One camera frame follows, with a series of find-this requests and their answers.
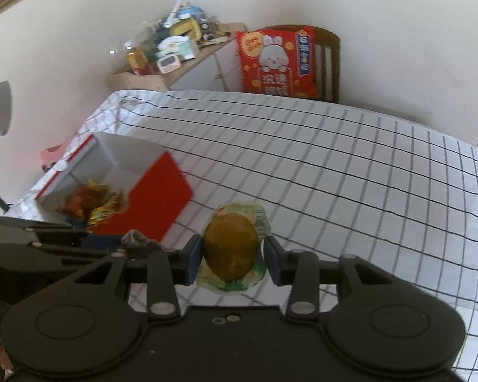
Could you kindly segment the red rabbit cushion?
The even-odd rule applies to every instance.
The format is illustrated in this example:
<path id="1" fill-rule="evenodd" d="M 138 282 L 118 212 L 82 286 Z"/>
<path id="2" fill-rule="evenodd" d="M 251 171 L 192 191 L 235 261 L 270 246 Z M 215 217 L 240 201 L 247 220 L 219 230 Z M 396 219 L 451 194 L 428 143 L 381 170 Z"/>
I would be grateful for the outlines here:
<path id="1" fill-rule="evenodd" d="M 243 91 L 282 97 L 318 97 L 312 27 L 236 34 Z"/>

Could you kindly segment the white sideboard cabinet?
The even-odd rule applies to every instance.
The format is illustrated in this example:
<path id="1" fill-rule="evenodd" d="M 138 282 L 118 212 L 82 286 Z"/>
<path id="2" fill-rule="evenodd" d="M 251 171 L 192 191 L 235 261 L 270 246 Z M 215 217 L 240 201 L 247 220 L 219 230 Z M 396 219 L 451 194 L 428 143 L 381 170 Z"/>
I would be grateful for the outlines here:
<path id="1" fill-rule="evenodd" d="M 148 91 L 232 91 L 243 89 L 241 61 L 235 36 L 237 32 L 247 31 L 242 23 L 219 23 L 230 34 L 230 40 L 203 47 L 193 60 L 185 61 L 182 66 L 167 74 L 154 70 L 147 76 L 122 72 L 108 77 L 112 91 L 148 90 Z"/>

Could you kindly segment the wooden chair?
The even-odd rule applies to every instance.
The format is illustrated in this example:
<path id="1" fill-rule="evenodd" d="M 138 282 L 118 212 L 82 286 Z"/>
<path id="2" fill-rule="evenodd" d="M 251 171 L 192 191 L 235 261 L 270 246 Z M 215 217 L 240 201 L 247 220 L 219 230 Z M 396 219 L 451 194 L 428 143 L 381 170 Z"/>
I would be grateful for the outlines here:
<path id="1" fill-rule="evenodd" d="M 339 103 L 340 39 L 327 29 L 313 26 L 316 100 Z"/>

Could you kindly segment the red and white cardboard box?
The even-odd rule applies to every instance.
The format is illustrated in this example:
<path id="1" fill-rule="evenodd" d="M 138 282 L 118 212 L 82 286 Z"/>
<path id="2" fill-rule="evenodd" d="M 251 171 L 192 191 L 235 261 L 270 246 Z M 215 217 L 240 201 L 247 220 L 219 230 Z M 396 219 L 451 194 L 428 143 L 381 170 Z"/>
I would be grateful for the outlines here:
<path id="1" fill-rule="evenodd" d="M 89 183 L 106 185 L 109 194 L 122 191 L 127 210 L 93 228 L 56 212 L 77 188 Z M 138 230 L 159 242 L 193 196 L 175 159 L 152 141 L 125 135 L 95 133 L 62 160 L 35 195 L 46 220 L 73 223 L 96 235 L 125 235 Z"/>

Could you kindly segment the white digital timer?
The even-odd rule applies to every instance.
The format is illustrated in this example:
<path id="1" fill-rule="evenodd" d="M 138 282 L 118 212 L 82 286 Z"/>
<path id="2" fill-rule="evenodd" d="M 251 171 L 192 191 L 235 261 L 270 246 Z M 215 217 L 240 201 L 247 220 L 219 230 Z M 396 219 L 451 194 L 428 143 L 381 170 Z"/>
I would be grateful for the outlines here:
<path id="1" fill-rule="evenodd" d="M 181 57 L 177 54 L 170 53 L 156 61 L 156 66 L 160 73 L 168 74 L 177 71 L 182 67 Z"/>

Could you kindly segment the red and gold chip bag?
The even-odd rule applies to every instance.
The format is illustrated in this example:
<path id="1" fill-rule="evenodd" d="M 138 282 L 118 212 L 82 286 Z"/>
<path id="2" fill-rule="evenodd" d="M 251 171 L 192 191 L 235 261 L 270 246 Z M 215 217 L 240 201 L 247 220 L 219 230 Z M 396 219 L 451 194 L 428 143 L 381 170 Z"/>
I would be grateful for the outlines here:
<path id="1" fill-rule="evenodd" d="M 127 200 L 122 191 L 112 192 L 106 198 L 102 205 L 91 210 L 88 228 L 93 228 L 101 223 L 109 221 L 114 214 L 120 214 L 127 210 Z"/>

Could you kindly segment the white grid tablecloth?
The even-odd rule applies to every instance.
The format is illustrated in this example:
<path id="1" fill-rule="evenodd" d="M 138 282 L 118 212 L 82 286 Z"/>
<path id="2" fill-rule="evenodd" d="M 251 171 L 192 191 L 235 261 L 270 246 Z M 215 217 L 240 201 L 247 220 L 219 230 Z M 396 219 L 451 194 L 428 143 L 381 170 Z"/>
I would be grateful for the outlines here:
<path id="1" fill-rule="evenodd" d="M 319 315 L 290 286 L 175 286 L 154 320 L 145 259 L 110 253 L 12 306 L 16 381 L 478 381 L 478 147 L 334 103 L 221 91 L 118 91 L 71 138 L 155 142 L 193 196 L 160 241 L 257 202 L 287 251 L 319 258 Z"/>

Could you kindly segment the dark red foil snack packet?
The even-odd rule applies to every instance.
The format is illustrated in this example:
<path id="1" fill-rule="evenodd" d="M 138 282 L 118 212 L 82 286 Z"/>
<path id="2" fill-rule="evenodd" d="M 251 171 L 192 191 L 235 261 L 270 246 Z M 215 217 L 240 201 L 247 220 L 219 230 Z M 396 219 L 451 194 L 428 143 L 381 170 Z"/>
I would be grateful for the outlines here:
<path id="1" fill-rule="evenodd" d="M 108 195 L 108 186 L 89 183 L 80 186 L 67 196 L 56 212 L 63 214 L 71 221 L 87 223 L 92 210 L 103 205 Z"/>

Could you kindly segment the packaged braised egg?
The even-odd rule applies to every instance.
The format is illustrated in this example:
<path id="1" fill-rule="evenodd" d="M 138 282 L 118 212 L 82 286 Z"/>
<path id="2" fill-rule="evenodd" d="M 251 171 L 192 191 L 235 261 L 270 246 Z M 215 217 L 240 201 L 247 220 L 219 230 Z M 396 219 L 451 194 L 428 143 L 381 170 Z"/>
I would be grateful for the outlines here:
<path id="1" fill-rule="evenodd" d="M 257 202 L 223 204 L 201 234 L 202 254 L 197 284 L 217 293 L 244 293 L 260 283 L 267 266 L 262 242 L 271 226 Z"/>

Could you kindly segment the orange drink bottle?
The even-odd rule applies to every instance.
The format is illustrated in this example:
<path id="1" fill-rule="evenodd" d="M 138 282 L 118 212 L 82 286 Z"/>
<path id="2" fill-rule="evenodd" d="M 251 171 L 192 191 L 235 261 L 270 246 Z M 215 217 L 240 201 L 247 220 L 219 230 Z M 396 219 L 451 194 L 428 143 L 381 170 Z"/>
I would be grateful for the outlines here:
<path id="1" fill-rule="evenodd" d="M 139 45 L 129 40 L 124 43 L 124 47 L 126 48 L 125 58 L 135 75 L 148 76 L 153 73 L 148 57 Z"/>

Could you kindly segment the yellow clock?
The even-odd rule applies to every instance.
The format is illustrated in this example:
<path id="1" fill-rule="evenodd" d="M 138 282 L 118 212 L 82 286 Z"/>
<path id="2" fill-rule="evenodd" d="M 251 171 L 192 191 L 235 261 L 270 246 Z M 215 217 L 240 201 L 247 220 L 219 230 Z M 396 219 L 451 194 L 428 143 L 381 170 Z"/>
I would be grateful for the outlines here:
<path id="1" fill-rule="evenodd" d="M 195 41 L 200 41 L 203 35 L 199 22 L 195 18 L 179 21 L 171 26 L 169 32 L 171 36 L 186 36 Z"/>

